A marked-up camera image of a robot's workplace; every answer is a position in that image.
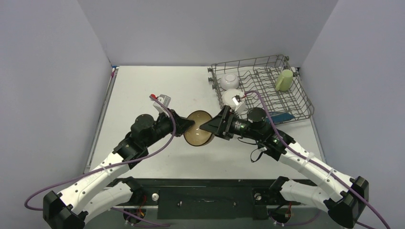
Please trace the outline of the brown black-rimmed bowl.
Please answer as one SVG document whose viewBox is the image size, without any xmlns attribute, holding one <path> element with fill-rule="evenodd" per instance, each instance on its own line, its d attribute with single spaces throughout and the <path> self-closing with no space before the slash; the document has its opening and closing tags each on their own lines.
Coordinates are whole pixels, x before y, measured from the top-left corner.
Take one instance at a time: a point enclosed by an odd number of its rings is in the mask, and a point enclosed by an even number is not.
<svg viewBox="0 0 405 229">
<path fill-rule="evenodd" d="M 187 119 L 194 121 L 194 124 L 184 133 L 185 141 L 191 146 L 204 146 L 209 144 L 214 135 L 200 129 L 200 125 L 210 121 L 213 117 L 206 111 L 197 110 L 188 115 Z"/>
</svg>

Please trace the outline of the white scalloped black-rimmed dish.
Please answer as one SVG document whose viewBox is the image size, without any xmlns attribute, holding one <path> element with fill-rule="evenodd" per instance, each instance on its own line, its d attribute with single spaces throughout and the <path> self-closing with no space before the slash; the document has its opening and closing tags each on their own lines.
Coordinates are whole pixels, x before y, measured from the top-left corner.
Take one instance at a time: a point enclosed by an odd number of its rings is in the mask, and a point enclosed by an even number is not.
<svg viewBox="0 0 405 229">
<path fill-rule="evenodd" d="M 232 101 L 232 98 L 235 95 L 239 95 L 240 97 L 243 97 L 245 94 L 244 92 L 238 90 L 238 89 L 230 89 L 226 90 L 223 95 L 222 95 L 222 102 L 224 105 L 229 106 L 231 109 L 234 107 L 234 103 Z"/>
</svg>

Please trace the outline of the plain white bowl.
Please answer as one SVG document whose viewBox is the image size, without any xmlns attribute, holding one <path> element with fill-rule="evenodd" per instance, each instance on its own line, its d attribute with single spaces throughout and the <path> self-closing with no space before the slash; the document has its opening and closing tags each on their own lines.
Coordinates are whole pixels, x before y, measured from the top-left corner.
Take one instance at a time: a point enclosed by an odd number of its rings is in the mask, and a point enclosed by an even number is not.
<svg viewBox="0 0 405 229">
<path fill-rule="evenodd" d="M 220 79 L 220 86 L 224 90 L 237 89 L 239 86 L 238 77 L 233 73 L 224 74 Z"/>
</svg>

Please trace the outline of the blue leaf-shaped plate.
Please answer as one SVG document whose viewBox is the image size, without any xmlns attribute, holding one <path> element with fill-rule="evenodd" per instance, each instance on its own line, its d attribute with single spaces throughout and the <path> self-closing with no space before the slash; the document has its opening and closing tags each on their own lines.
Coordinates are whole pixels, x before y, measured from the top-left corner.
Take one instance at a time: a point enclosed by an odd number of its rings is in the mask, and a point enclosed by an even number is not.
<svg viewBox="0 0 405 229">
<path fill-rule="evenodd" d="M 274 124 L 280 124 L 295 119 L 295 116 L 288 112 L 270 112 Z"/>
</svg>

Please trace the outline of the green mug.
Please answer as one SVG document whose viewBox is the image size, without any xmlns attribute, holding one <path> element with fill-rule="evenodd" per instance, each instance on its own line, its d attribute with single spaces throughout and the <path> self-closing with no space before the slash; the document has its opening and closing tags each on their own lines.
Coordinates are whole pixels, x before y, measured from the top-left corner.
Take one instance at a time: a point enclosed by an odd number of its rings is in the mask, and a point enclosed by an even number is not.
<svg viewBox="0 0 405 229">
<path fill-rule="evenodd" d="M 287 91 L 290 89 L 293 81 L 293 72 L 291 70 L 282 70 L 277 77 L 275 89 L 276 91 Z"/>
</svg>

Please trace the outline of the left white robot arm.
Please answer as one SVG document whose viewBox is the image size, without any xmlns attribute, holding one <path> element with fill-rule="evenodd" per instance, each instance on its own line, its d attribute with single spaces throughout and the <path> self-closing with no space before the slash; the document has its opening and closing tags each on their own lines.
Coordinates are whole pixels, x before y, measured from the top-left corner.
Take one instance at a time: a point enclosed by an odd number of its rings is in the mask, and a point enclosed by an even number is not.
<svg viewBox="0 0 405 229">
<path fill-rule="evenodd" d="M 97 167 L 59 193 L 50 191 L 44 196 L 44 220 L 53 229 L 82 229 L 116 205 L 139 204 L 143 193 L 132 177 L 105 187 L 148 156 L 149 146 L 169 134 L 182 136 L 194 124 L 174 110 L 160 113 L 156 120 L 149 114 L 139 115 L 130 132 Z"/>
</svg>

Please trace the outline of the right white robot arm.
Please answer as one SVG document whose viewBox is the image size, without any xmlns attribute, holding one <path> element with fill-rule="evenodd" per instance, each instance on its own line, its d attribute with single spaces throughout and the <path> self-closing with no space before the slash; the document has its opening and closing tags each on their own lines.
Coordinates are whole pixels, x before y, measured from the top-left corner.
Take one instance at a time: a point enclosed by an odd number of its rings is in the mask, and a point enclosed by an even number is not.
<svg viewBox="0 0 405 229">
<path fill-rule="evenodd" d="M 279 177 L 270 187 L 276 203 L 298 202 L 328 213 L 342 227 L 352 229 L 366 207 L 369 182 L 341 173 L 305 150 L 291 136 L 274 130 L 264 109 L 252 108 L 240 119 L 229 106 L 200 125 L 200 129 L 229 140 L 234 135 L 255 140 L 264 154 L 304 175 L 314 186 Z"/>
</svg>

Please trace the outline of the black front mounting rail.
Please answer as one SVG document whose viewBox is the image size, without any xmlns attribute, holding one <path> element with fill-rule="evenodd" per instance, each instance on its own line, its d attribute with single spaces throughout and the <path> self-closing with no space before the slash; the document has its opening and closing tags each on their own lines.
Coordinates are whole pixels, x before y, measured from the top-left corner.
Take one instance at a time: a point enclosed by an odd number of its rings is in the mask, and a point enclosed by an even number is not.
<svg viewBox="0 0 405 229">
<path fill-rule="evenodd" d="M 123 207 L 142 206 L 164 219 L 267 219 L 268 212 L 287 204 L 271 191 L 275 179 L 116 178 L 108 188 L 127 183 L 135 188 Z"/>
</svg>

